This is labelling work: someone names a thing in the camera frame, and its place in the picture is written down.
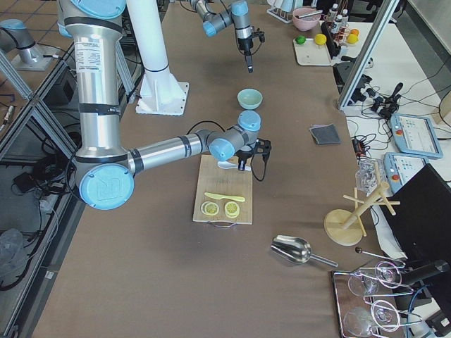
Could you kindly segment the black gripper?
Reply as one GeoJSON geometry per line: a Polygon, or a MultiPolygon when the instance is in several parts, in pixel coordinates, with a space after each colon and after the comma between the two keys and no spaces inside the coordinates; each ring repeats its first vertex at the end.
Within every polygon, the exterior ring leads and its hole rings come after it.
{"type": "Polygon", "coordinates": [[[257,139],[255,143],[245,146],[236,152],[238,157],[238,170],[246,171],[246,162],[248,158],[254,155],[262,155],[264,161],[267,161],[271,153],[271,142],[267,139],[257,139]]]}
{"type": "Polygon", "coordinates": [[[256,30],[251,27],[244,33],[236,33],[237,47],[242,55],[245,56],[245,62],[247,65],[248,73],[252,73],[254,70],[252,55],[254,55],[265,42],[265,32],[259,28],[256,30]],[[254,39],[258,38],[260,45],[255,51],[252,51],[254,47],[254,39]]]}

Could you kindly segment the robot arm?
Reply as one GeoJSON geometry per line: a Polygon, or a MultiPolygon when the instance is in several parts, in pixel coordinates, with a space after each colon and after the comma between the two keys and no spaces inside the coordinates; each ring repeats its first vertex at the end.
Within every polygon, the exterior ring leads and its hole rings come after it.
{"type": "Polygon", "coordinates": [[[170,71],[155,1],[60,1],[58,28],[75,47],[82,139],[75,181],[81,199],[99,210],[118,208],[131,197],[138,173],[204,152],[218,161],[237,156],[240,170],[256,154],[268,158],[271,143],[260,138],[261,118],[253,110],[243,111],[222,132],[199,130],[134,149],[121,145],[116,48],[124,12],[144,68],[136,111],[182,115],[185,110],[189,85],[170,71]]]}
{"type": "Polygon", "coordinates": [[[226,6],[222,12],[216,13],[208,5],[208,1],[189,1],[193,11],[203,20],[202,27],[207,37],[213,37],[229,26],[235,30],[235,41],[238,51],[244,56],[249,73],[254,71],[252,56],[255,51],[254,39],[260,44],[265,42],[265,33],[251,24],[247,1],[234,1],[226,6]]]}

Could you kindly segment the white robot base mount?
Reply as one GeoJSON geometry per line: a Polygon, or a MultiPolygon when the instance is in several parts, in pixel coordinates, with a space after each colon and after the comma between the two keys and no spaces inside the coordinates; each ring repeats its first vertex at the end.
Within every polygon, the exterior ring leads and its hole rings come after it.
{"type": "Polygon", "coordinates": [[[131,0],[126,6],[144,66],[136,112],[181,116],[189,84],[170,71],[157,3],[131,0]]]}

